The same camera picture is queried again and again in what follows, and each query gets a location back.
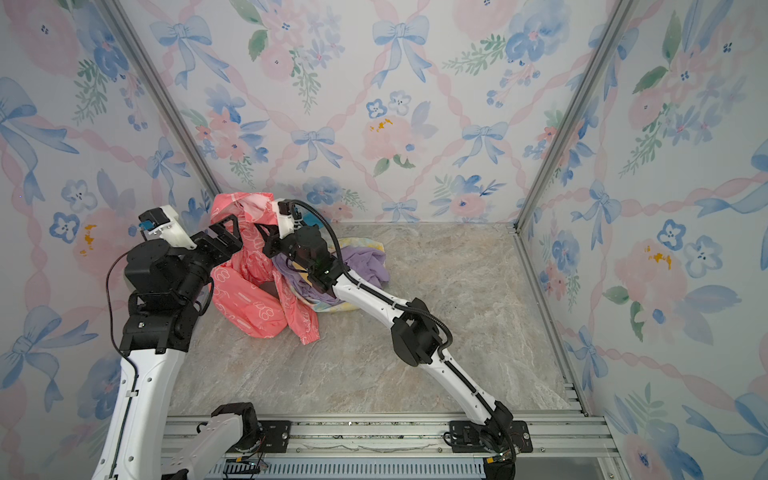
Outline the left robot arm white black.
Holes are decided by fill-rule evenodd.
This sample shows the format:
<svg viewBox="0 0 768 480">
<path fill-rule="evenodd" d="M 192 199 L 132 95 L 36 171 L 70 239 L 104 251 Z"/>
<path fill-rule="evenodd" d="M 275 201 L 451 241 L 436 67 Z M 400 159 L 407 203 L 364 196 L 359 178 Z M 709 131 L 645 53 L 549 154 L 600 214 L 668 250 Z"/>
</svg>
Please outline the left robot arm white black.
<svg viewBox="0 0 768 480">
<path fill-rule="evenodd" d="M 169 464 L 161 463 L 173 387 L 198 319 L 214 288 L 213 270 L 242 249 L 238 219 L 224 217 L 193 236 L 156 208 L 141 221 L 150 230 L 126 255 L 133 290 L 116 346 L 120 383 L 96 479 L 202 479 L 229 451 L 251 454 L 264 441 L 253 405 L 217 407 Z"/>
</svg>

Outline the pink patterned cloth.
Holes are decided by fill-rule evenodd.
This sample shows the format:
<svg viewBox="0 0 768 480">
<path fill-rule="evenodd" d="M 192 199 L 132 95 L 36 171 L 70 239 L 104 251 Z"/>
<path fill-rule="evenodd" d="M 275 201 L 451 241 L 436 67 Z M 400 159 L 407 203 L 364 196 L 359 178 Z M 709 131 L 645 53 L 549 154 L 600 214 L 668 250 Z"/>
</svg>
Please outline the pink patterned cloth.
<svg viewBox="0 0 768 480">
<path fill-rule="evenodd" d="M 211 220 L 233 215 L 243 247 L 212 271 L 216 308 L 247 335 L 274 338 L 285 329 L 308 345 L 320 339 L 317 314 L 291 291 L 284 276 L 263 253 L 259 225 L 278 225 L 274 196 L 231 193 L 215 197 Z"/>
</svg>

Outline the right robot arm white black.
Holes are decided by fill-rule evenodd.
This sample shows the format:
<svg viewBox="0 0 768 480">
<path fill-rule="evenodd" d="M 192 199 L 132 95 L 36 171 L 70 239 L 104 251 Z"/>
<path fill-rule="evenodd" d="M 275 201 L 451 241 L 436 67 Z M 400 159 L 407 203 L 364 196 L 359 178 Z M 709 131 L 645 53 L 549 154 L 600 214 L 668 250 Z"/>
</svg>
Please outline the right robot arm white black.
<svg viewBox="0 0 768 480">
<path fill-rule="evenodd" d="M 515 458 L 511 411 L 456 362 L 448 350 L 452 333 L 423 301 L 406 301 L 366 281 L 345 261 L 338 239 L 331 237 L 334 248 L 330 249 L 316 226 L 299 226 L 287 233 L 271 225 L 258 224 L 256 228 L 267 257 L 282 255 L 297 263 L 320 293 L 358 307 L 387 327 L 394 353 L 405 364 L 428 372 L 451 395 L 483 449 L 504 460 Z"/>
</svg>

